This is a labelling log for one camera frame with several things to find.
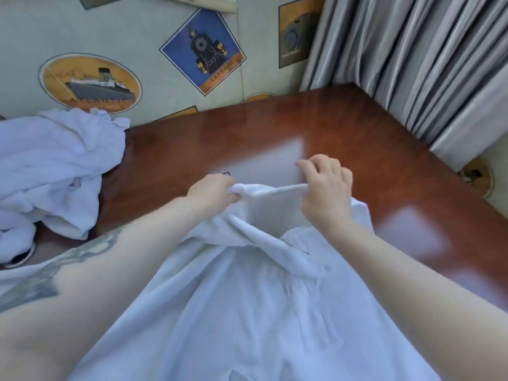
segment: forearm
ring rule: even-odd
[[[506,379],[508,314],[356,224],[323,234],[443,379]]]
[[[19,375],[9,357],[33,352],[66,377],[202,218],[199,206],[175,199],[70,250],[0,297],[2,371],[11,365]]]

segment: wall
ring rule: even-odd
[[[48,59],[69,53],[110,59],[135,75],[142,90],[139,101],[113,115],[129,117],[132,125],[187,108],[193,112],[236,104],[255,93],[296,92],[306,61],[279,69],[278,7],[291,1],[294,0],[237,0],[238,14],[222,15],[246,59],[203,95],[159,50],[196,11],[190,5],[168,0],[118,0],[86,9],[86,3],[80,0],[2,0],[0,114],[14,118],[64,108],[54,100],[55,95],[52,98],[43,89],[44,85],[51,88],[45,77],[53,77],[53,71],[46,74],[40,70]],[[314,2],[310,8],[319,9],[322,1]],[[192,72],[196,66],[189,65]],[[62,93],[71,96],[59,77],[55,76],[53,82],[58,80]],[[132,90],[132,85],[127,85],[128,89]]]
[[[487,201],[508,218],[508,134],[490,146],[482,155],[492,168],[494,189]]]

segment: white fabric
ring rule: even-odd
[[[129,119],[77,108],[0,122],[0,263],[30,249],[33,222],[86,239],[101,174],[122,160]]]
[[[69,380],[439,380],[309,226],[306,185],[233,189],[242,200],[191,231]],[[352,216],[372,231],[365,204]],[[0,294],[42,266],[0,273]]]

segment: tattoo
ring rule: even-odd
[[[63,253],[53,262],[48,263],[37,271],[34,275],[19,282],[15,287],[11,288],[0,297],[0,313],[38,299],[56,297],[59,295],[60,293],[53,278],[60,271],[62,266],[85,262],[88,258],[100,256],[111,250],[116,244],[118,235],[122,229],[123,227],[120,227],[82,246]]]

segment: ship illustration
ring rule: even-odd
[[[83,80],[72,78],[65,85],[78,99],[122,99],[136,100],[136,95],[124,84],[114,80],[109,68],[99,68],[100,79],[85,77]]]
[[[212,41],[206,33],[189,30],[190,48],[196,55],[196,64],[201,73],[212,74],[225,62],[228,51],[218,40]]]

